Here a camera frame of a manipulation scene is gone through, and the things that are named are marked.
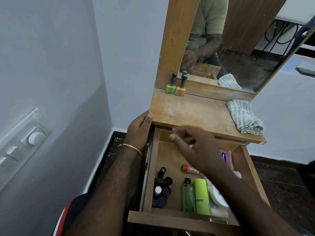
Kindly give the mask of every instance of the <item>wooden drawer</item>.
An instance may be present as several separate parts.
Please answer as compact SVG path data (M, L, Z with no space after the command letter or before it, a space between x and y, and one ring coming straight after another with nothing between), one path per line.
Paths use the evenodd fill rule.
M180 211L180 186L185 177L191 178L193 183L196 178L202 178L202 176L182 172L181 166L188 165L188 162L175 144L170 141L171 133L170 130L163 127L155 128L153 139L149 143L146 161L148 165L143 183L140 210L130 211L128 222L219 235L241 235L240 226L232 212L229 212L227 219ZM239 171L242 174L242 180L269 204L245 143L225 138L216 138L216 141L221 149L232 151L234 169ZM172 193L165 209L152 207L155 173L161 167L166 167L166 176L173 179Z

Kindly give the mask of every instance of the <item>light switch board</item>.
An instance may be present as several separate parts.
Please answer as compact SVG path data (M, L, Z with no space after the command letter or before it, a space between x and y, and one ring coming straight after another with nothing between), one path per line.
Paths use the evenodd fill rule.
M29 137L35 132L41 137L41 141L38 144L30 144ZM0 140L0 190L51 132L48 120L36 108Z

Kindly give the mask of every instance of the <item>wooden tabletop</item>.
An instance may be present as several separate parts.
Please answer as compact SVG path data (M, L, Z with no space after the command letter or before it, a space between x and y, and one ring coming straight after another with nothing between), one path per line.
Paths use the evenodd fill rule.
M180 97L166 94L164 89L154 88L150 112L153 113L153 124L156 125L190 125L219 137L261 144L266 142L263 135L238 131L225 101L190 94Z

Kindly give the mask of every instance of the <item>hand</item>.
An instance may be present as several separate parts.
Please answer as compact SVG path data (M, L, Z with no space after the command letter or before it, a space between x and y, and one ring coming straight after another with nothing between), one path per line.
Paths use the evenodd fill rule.
M152 123L152 113L149 110L138 116L129 125L124 143L141 150L147 142L150 126Z
M219 173L222 167L226 167L215 137L210 132L197 127L175 127L170 138L185 159L203 174Z
M198 56L192 50L186 50L184 52L183 60L181 61L180 70L186 70L195 65L198 61Z

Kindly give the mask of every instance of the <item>striped towel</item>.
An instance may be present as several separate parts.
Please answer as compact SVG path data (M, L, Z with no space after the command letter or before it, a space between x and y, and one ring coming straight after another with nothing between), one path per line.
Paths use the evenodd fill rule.
M257 118L251 110L251 104L245 100L232 100L226 103L236 128L241 133L262 135L264 126L262 120Z
M219 78L218 84L221 87L242 90L242 87L238 85L232 74L223 75L221 78Z

